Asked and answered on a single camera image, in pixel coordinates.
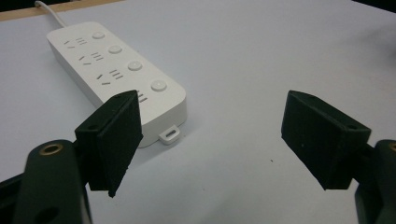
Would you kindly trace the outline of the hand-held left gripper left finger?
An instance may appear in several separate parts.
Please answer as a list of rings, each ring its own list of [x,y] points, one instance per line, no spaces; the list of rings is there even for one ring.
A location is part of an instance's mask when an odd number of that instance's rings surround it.
[[[125,91],[100,105],[76,129],[82,181],[116,195],[143,139],[137,91]]]

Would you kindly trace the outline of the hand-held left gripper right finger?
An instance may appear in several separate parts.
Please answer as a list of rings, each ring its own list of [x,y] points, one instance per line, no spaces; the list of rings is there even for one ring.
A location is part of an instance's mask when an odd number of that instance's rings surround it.
[[[318,97],[289,91],[281,137],[324,189],[347,189],[371,130]]]

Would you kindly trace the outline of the white power strip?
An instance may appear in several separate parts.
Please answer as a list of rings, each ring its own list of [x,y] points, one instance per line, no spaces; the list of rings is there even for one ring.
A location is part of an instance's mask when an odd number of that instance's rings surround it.
[[[187,119],[187,94],[161,69],[98,22],[83,22],[47,34],[50,48],[93,105],[125,91],[137,91],[143,139],[171,145]]]

